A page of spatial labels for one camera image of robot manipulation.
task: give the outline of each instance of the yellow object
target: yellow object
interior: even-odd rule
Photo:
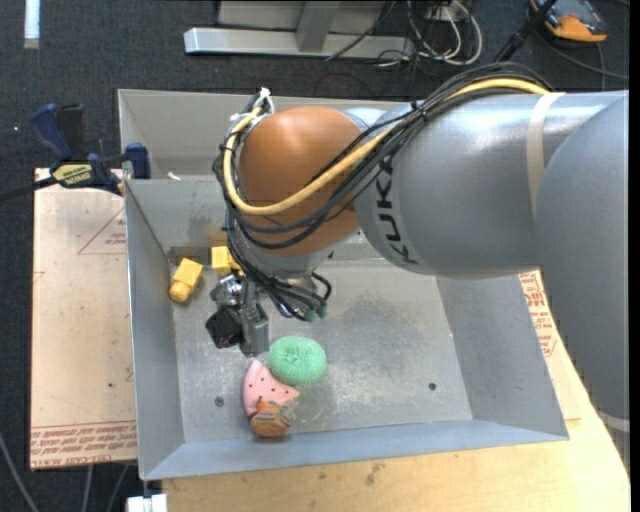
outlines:
[[[526,80],[518,78],[490,78],[477,83],[469,84],[466,87],[460,89],[458,92],[452,94],[451,97],[455,97],[466,92],[490,88],[516,89],[529,94],[546,94],[549,92],[544,87],[541,87],[533,82],[528,82]],[[354,165],[358,160],[365,157],[371,151],[374,151],[378,143],[391,131],[391,128],[389,128],[380,135],[371,139],[366,144],[355,149],[347,156],[345,156],[342,160],[340,160],[337,164],[331,167],[326,173],[322,174],[318,179],[312,181],[305,188],[299,190],[295,194],[287,197],[279,203],[271,204],[268,206],[253,206],[243,201],[236,190],[232,173],[232,156],[233,146],[235,144],[236,138],[239,137],[247,128],[247,126],[249,126],[251,121],[256,118],[258,111],[259,109],[254,109],[254,111],[251,112],[250,116],[243,118],[231,129],[231,133],[233,135],[228,138],[227,143],[225,144],[225,151],[223,155],[222,171],[225,189],[229,195],[229,198],[231,199],[231,202],[236,206],[236,208],[247,215],[273,215],[301,203],[314,192],[317,192],[319,189],[325,186],[327,183],[335,180],[336,177],[342,174],[350,166]]]
[[[240,270],[240,265],[231,256],[231,252],[227,246],[211,248],[211,268],[218,274],[226,276],[232,270]]]
[[[189,258],[182,258],[175,276],[173,276],[173,284],[169,290],[169,296],[176,302],[186,301],[193,289],[198,284],[202,274],[202,265]]]
[[[559,27],[553,27],[548,22],[545,25],[555,36],[563,39],[599,43],[607,38],[607,34],[592,34],[578,18],[573,16],[560,16],[558,21]]]

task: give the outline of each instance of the cardboard box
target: cardboard box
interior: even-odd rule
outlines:
[[[53,186],[34,222],[30,467],[135,460],[124,201]]]

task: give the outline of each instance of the green sponge ball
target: green sponge ball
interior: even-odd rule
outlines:
[[[285,336],[269,349],[267,368],[291,386],[310,386],[327,369],[327,355],[316,341],[302,336]]]

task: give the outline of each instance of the pink toy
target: pink toy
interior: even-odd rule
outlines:
[[[276,379],[260,361],[255,360],[249,366],[242,389],[244,410],[247,416],[253,416],[258,412],[256,403],[259,399],[262,399],[263,402],[275,402],[282,405],[293,400],[299,394],[291,386]]]

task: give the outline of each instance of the wire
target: wire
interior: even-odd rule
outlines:
[[[367,37],[369,34],[371,34],[378,25],[380,25],[380,23],[382,23],[385,18],[387,16],[389,16],[389,13],[391,13],[391,11],[393,10],[394,5],[396,4],[395,0],[393,2],[391,2],[389,4],[389,7],[387,7],[387,10],[385,11],[385,13],[383,15],[381,15],[378,20],[371,25],[367,30],[365,30],[362,34],[360,34],[356,39],[354,39],[351,43],[349,43],[347,46],[345,46],[344,48],[342,48],[341,50],[337,51],[336,53],[334,53],[333,55],[331,55],[330,57],[327,57],[324,61],[325,62],[329,62],[330,60],[333,59],[337,59],[338,57],[341,57],[342,55],[344,55],[345,53],[347,53],[349,50],[353,49],[357,44],[359,44],[365,37]]]
[[[558,50],[555,46],[553,46],[551,43],[549,43],[548,41],[545,40],[545,38],[539,34],[538,32],[536,32],[536,36],[538,37],[538,39],[547,47],[549,48],[549,50],[551,50],[552,52],[554,52],[556,55],[562,57],[563,59],[568,60],[569,62],[572,62],[573,64],[580,66],[584,69],[587,69],[589,71],[593,71],[594,73],[600,73],[604,76],[608,76],[611,78],[619,78],[621,80],[629,80],[629,75],[623,75],[620,73],[613,73],[611,71],[606,71],[604,69],[601,68],[597,68],[595,66],[590,66],[589,64],[585,64],[582,61],[579,61],[577,59],[574,59],[573,57],[570,57],[569,55],[567,55],[564,52],[561,52],[560,50]]]
[[[13,459],[11,458],[11,454],[9,453],[9,449],[7,448],[7,445],[4,442],[4,437],[2,437],[2,434],[0,434],[0,450],[2,450],[2,454],[4,455],[4,460],[7,462],[7,466],[9,466],[9,471],[11,472],[11,476],[13,476],[13,480],[15,481],[16,485],[20,489],[20,492],[22,493],[22,497],[27,502],[27,505],[29,505],[29,508],[32,510],[32,512],[38,512],[38,507],[36,507],[36,504],[33,502],[31,495],[27,491],[27,488],[24,486],[22,478],[20,478],[20,474],[18,473],[18,470],[16,469],[15,464],[13,463]]]
[[[116,486],[113,488],[113,492],[111,493],[111,497],[109,498],[109,504],[107,505],[107,510],[106,512],[111,512],[111,509],[113,508],[113,505],[116,502],[116,498],[118,497],[118,492],[120,492],[120,487],[122,486],[122,482],[124,481],[124,477],[127,474],[127,471],[129,471],[129,464],[125,464],[124,469],[122,470],[122,473],[120,473],[120,477],[118,478],[118,481],[116,482]]]
[[[617,0],[620,3],[625,4],[624,1],[622,0]],[[530,17],[530,13],[529,13],[529,9],[527,9],[527,17]],[[549,41],[547,41],[544,36],[539,32],[534,30],[534,34],[536,35],[536,37],[538,38],[538,40],[544,45],[546,46],[549,50],[551,50],[553,53],[555,53],[556,55],[558,55],[559,57],[562,57],[565,60],[568,60],[569,62],[575,64],[576,66],[580,66],[581,68],[584,68],[588,71],[592,71],[594,73],[598,73],[603,77],[603,82],[602,82],[602,90],[604,90],[604,77],[611,77],[611,78],[619,78],[621,80],[629,80],[629,75],[623,75],[620,73],[614,73],[611,71],[607,71],[606,69],[604,69],[604,55],[602,53],[602,47],[600,44],[597,44],[597,49],[598,49],[598,55],[599,55],[599,60],[600,60],[600,67],[597,68],[595,66],[590,66],[589,64],[586,64],[578,59],[574,59],[573,57],[571,57],[570,55],[567,55],[565,52],[561,52],[560,50],[558,50],[555,46],[553,46]]]
[[[521,90],[524,92],[528,92],[531,94],[545,94],[548,92],[546,89],[541,88],[537,84],[533,84],[531,82],[525,82],[519,79],[511,79],[511,78],[494,78],[485,80],[483,83],[470,84],[463,88],[458,93],[467,92],[471,90],[481,90],[488,88],[512,88]],[[373,151],[380,142],[389,135],[391,128],[385,130],[381,134],[375,136],[373,139],[358,147],[345,158],[341,159],[337,164],[331,167],[327,172],[323,173],[316,180],[312,181],[310,184],[305,186],[303,189],[294,193],[293,195],[279,201],[278,203],[274,203],[267,206],[252,206],[245,202],[237,192],[233,174],[231,172],[231,158],[233,155],[233,144],[235,143],[237,136],[242,130],[249,124],[249,118],[242,119],[237,125],[233,126],[231,129],[232,136],[229,138],[227,143],[225,144],[225,149],[227,150],[224,153],[224,161],[223,161],[223,176],[224,176],[224,184],[226,193],[229,195],[229,198],[233,205],[242,213],[247,215],[274,215],[277,213],[281,213],[289,208],[292,208],[298,204],[300,204],[305,199],[308,199],[312,194],[323,188],[325,185],[330,183],[331,181],[337,179],[342,173],[347,171],[351,166],[353,166],[358,160],[366,156],[368,153]]]
[[[326,308],[331,294],[329,281],[312,272],[312,278],[324,284],[326,288],[324,296],[320,296],[306,287],[266,275],[244,257],[238,244],[240,240],[263,249],[281,249],[295,245],[313,234],[327,220],[342,213],[363,190],[373,183],[385,166],[390,165],[394,155],[435,117],[483,95],[507,92],[544,94],[549,90],[548,84],[533,71],[515,63],[492,63],[463,71],[447,80],[426,99],[412,102],[411,108],[406,113],[376,123],[364,130],[300,191],[268,206],[255,206],[241,197],[241,184],[236,173],[236,155],[239,154],[246,138],[245,130],[253,123],[249,117],[264,119],[270,114],[269,108],[264,105],[255,107],[253,104],[253,110],[245,109],[245,112],[250,111],[250,116],[235,119],[220,147],[221,153],[213,165],[227,205],[224,230],[227,232],[231,256],[244,271],[246,279],[255,283],[256,296],[266,293],[283,316],[311,321],[315,316],[312,313],[317,310],[320,314],[320,308]],[[339,183],[329,199],[304,219],[298,219],[289,224],[277,223],[277,225],[263,226],[255,225],[246,218],[247,211],[251,212],[249,216],[264,216],[293,207],[304,200],[304,197],[308,197],[328,181],[341,175],[343,171],[346,176],[338,180]],[[254,231],[285,233],[293,230],[297,231],[289,238],[273,243],[261,240],[254,235]]]
[[[455,58],[458,56],[458,54],[462,50],[462,35],[460,33],[458,25],[451,17],[450,8],[452,7],[459,9],[465,14],[465,19],[466,21],[471,23],[471,26],[473,28],[473,34],[475,35],[474,39],[475,39],[476,50],[474,54],[462,60]],[[451,64],[453,66],[466,66],[469,64],[473,64],[476,60],[478,60],[478,58],[480,58],[480,55],[482,54],[483,38],[482,38],[482,30],[480,28],[480,25],[478,24],[475,17],[471,15],[469,9],[467,9],[458,0],[454,0],[453,2],[451,2],[451,4],[447,6],[442,12],[448,19],[447,24],[449,25],[451,32],[453,32],[453,34],[455,35],[456,46],[454,49],[448,49],[444,52],[437,52],[433,49],[433,47],[430,44],[427,43],[426,41],[427,34],[423,34],[418,29],[415,23],[417,16],[412,8],[411,2],[407,1],[407,18],[409,21],[409,25],[412,28],[413,34],[416,37],[416,39],[414,40],[414,45],[423,47],[425,50],[427,50],[426,53],[420,51],[418,53],[419,56],[427,59],[439,61],[439,62],[444,62],[446,64]],[[418,19],[420,19],[423,23],[426,23],[428,21],[433,23],[432,19],[431,20],[427,20],[424,18],[418,18]]]
[[[93,465],[89,466],[87,469],[87,482],[84,485],[84,495],[82,497],[82,508],[81,512],[87,512],[87,507],[89,506],[89,494],[91,492],[91,480],[93,479]]]

